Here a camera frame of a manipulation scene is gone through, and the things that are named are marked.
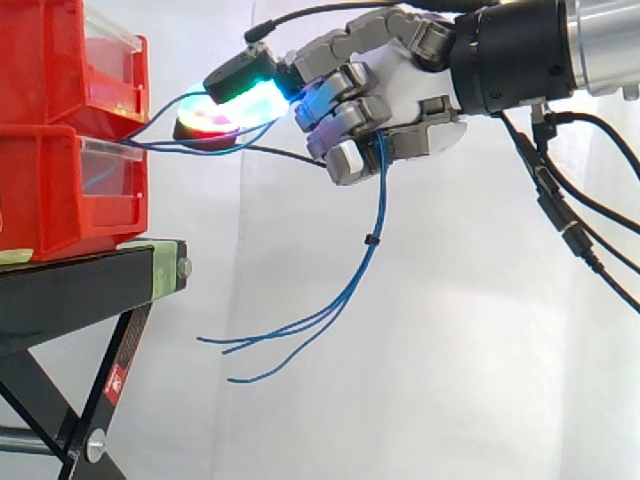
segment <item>blue cable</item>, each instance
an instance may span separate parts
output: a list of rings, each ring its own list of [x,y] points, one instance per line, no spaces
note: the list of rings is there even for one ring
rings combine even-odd
[[[236,347],[230,348],[228,350],[224,350],[222,352],[223,355],[229,355],[230,353],[234,353],[237,352],[239,350],[243,350],[247,347],[250,347],[256,343],[259,343],[261,341],[264,340],[273,340],[276,338],[282,338],[282,337],[288,337],[291,335],[296,335],[298,333],[307,331],[313,327],[315,327],[316,325],[322,323],[323,320],[325,320],[327,317],[329,317],[331,315],[332,312],[335,311],[336,308],[338,308],[340,306],[341,303],[344,303],[345,298],[347,297],[347,295],[354,291],[355,287],[360,283],[360,280],[362,279],[362,277],[364,276],[365,270],[366,270],[366,266],[368,263],[367,257],[371,256],[372,253],[370,253],[371,251],[371,247],[369,249],[367,249],[367,253],[365,255],[365,259],[363,259],[362,263],[360,264],[360,267],[358,268],[358,270],[356,271],[356,274],[353,276],[353,278],[351,279],[351,281],[347,284],[347,286],[344,288],[344,290],[342,292],[340,292],[340,294],[335,298],[335,300],[333,302],[331,302],[327,307],[325,307],[324,309],[320,310],[319,312],[303,318],[302,320],[298,320],[297,322],[291,323],[289,325],[286,325],[284,327],[279,328],[278,330],[275,330],[271,333],[265,334],[265,335],[258,335],[258,336],[253,336],[253,337],[246,337],[246,338],[235,338],[235,339],[229,339],[229,340],[216,340],[216,339],[210,339],[210,338],[203,338],[203,337],[198,337],[197,340],[203,343],[211,343],[214,345],[233,345],[236,343],[241,343],[242,345],[238,345]],[[300,325],[305,325],[304,327],[295,329],[296,327],[300,326]]]
[[[118,168],[118,166],[116,165],[116,162],[114,161],[113,164],[104,172],[96,175],[95,177],[87,180],[87,182],[83,185],[83,188],[85,191],[89,190],[91,187],[93,187],[94,185],[97,185],[98,183],[102,182],[103,180],[109,178],[109,176],[111,176],[111,174],[113,172],[116,171],[116,169]]]
[[[242,130],[237,130],[235,132],[229,132],[229,133],[217,135],[215,137],[210,137],[210,138],[192,138],[187,140],[164,140],[164,141],[155,141],[155,142],[144,142],[142,144],[150,147],[163,147],[163,146],[173,146],[173,145],[187,146],[187,145],[198,144],[198,143],[213,143],[219,140],[221,141],[221,140],[227,140],[230,138],[237,138],[240,135],[245,135],[247,133],[252,133],[257,130],[260,130],[261,128],[264,128],[267,125],[269,124],[263,123],[262,125],[258,125],[257,127],[245,128]]]
[[[151,125],[153,125],[158,120],[160,120],[160,117],[162,117],[165,113],[167,113],[169,111],[169,109],[171,107],[173,107],[176,103],[179,103],[179,102],[181,102],[182,100],[184,100],[186,98],[197,97],[197,96],[200,96],[200,95],[208,95],[208,93],[205,92],[205,91],[202,91],[202,92],[191,92],[191,93],[185,93],[183,95],[180,95],[179,97],[174,98],[169,103],[167,103],[164,107],[162,107],[160,109],[160,111],[158,113],[156,113],[151,120],[149,120],[149,123],[147,123],[143,127],[140,127],[138,130],[136,130],[131,135],[126,137],[127,140],[131,140],[131,139],[137,137],[138,135],[140,135],[141,133],[146,132],[151,127]]]
[[[192,155],[192,156],[196,156],[196,157],[221,157],[224,155],[229,155],[231,153],[235,153],[235,152],[239,152],[240,150],[245,149],[246,147],[249,147],[253,144],[255,144],[256,142],[258,142],[262,137],[264,137],[267,132],[269,131],[269,129],[271,127],[273,127],[273,125],[276,123],[276,121],[274,120],[273,122],[269,122],[267,123],[265,126],[260,126],[258,128],[262,128],[262,131],[260,133],[258,133],[255,137],[253,137],[251,140],[249,140],[246,143],[243,143],[241,145],[236,145],[235,147],[232,148],[227,148],[225,150],[218,150],[215,152],[199,152],[197,150],[191,150],[191,149],[187,149],[187,148],[161,148],[161,147],[155,147],[152,145],[148,145],[145,143],[138,143],[134,140],[131,139],[127,139],[124,140],[123,143],[125,143],[126,145],[130,145],[132,147],[136,147],[136,148],[142,148],[144,150],[148,150],[150,152],[159,152],[159,153],[179,153],[179,154],[183,154],[183,155]]]
[[[377,132],[377,139],[380,147],[380,196],[378,201],[378,216],[376,219],[376,224],[375,224],[372,235],[373,237],[379,239],[384,227],[384,220],[385,220],[386,209],[387,209],[388,157],[387,157],[386,144],[385,144],[384,136],[382,135],[382,132],[380,131]],[[377,244],[375,243],[372,243],[369,245],[360,267],[356,271],[356,274],[354,275],[352,280],[349,282],[347,287],[345,287],[345,289],[338,295],[338,297],[331,304],[329,304],[326,308],[324,308],[320,312],[310,317],[307,317],[303,320],[299,320],[295,323],[292,323],[278,330],[275,330],[274,332],[271,332],[267,335],[247,337],[247,338],[237,338],[237,339],[231,339],[231,340],[214,340],[214,339],[205,339],[200,337],[198,338],[198,340],[201,342],[214,343],[218,345],[230,345],[230,344],[241,343],[241,345],[225,350],[223,352],[224,354],[229,354],[229,353],[233,353],[235,351],[250,347],[263,340],[272,340],[275,338],[282,338],[282,337],[295,335],[297,333],[301,333],[303,331],[309,330],[314,326],[319,325],[322,321],[324,321],[327,317],[329,317],[332,313],[334,313],[334,316],[331,318],[331,320],[329,320],[329,322],[327,322],[324,325],[324,327],[322,327],[318,332],[316,332],[307,341],[305,341],[296,350],[294,350],[291,353],[291,355],[289,355],[280,365],[278,365],[273,370],[270,370],[269,372],[266,372],[262,375],[259,375],[257,377],[250,378],[250,379],[229,378],[228,381],[231,383],[248,384],[248,383],[255,383],[265,378],[268,378],[272,375],[275,375],[280,370],[282,370],[285,366],[287,366],[300,352],[302,352],[302,350],[304,350],[307,346],[313,343],[318,337],[320,337],[324,332],[326,332],[331,327],[331,325],[333,325],[335,321],[340,317],[340,315],[342,314],[346,306],[349,304],[349,301],[355,294],[357,287],[360,281],[362,280],[362,277],[364,276],[364,273],[369,267],[369,264],[373,258],[373,254],[375,253],[376,248],[377,248]],[[297,330],[294,330],[295,327],[298,327],[299,325],[303,325],[305,323],[307,323],[305,326]]]

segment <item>red sticker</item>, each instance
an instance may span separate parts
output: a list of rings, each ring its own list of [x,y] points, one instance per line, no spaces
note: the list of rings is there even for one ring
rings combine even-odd
[[[124,388],[124,382],[127,380],[127,371],[120,365],[114,365],[109,374],[107,385],[104,388],[104,395],[109,399],[114,407],[120,400],[120,394]]]

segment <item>folding stand leg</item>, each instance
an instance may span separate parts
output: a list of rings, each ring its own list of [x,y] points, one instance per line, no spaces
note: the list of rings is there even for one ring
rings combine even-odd
[[[120,317],[82,417],[67,443],[74,462],[63,466],[59,480],[125,480],[105,453],[105,441],[150,310],[149,303]]]
[[[48,451],[63,464],[59,480],[126,480],[106,454],[106,435],[150,310],[120,316],[80,418],[28,351],[0,357],[0,395],[32,430],[0,427],[0,451]]]
[[[52,455],[69,462],[64,435],[78,416],[28,351],[0,357],[0,395]]]

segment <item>rainbow light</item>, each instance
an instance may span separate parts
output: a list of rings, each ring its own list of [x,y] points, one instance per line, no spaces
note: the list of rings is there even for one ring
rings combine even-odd
[[[220,107],[225,117],[240,128],[253,128],[287,114],[289,102],[275,81],[262,81]]]
[[[196,84],[186,93],[204,92],[202,84]],[[178,109],[178,119],[185,127],[202,133],[231,133],[238,130],[225,116],[222,107],[208,95],[185,98]]]

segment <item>red plastic drawer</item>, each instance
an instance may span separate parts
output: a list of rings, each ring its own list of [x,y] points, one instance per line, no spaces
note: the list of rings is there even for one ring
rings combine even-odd
[[[147,154],[63,126],[0,127],[0,252],[111,250],[147,230]]]
[[[120,139],[148,121],[147,42],[83,0],[0,0],[0,125]]]

